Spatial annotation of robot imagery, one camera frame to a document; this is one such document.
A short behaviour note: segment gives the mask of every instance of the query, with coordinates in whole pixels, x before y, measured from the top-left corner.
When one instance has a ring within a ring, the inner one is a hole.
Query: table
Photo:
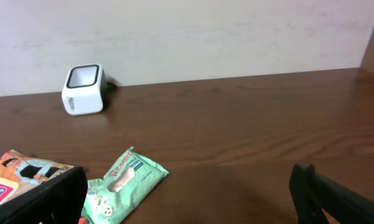
[[[129,146],[170,176],[125,223],[297,223],[295,163],[374,201],[374,75],[358,68],[119,87],[106,111],[60,93],[0,97],[0,156],[102,177]]]

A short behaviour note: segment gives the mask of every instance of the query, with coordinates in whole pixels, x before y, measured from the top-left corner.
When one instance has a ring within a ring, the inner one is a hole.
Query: mint green package
[[[119,224],[169,174],[161,165],[132,150],[119,157],[103,180],[88,181],[82,215],[90,224]]]

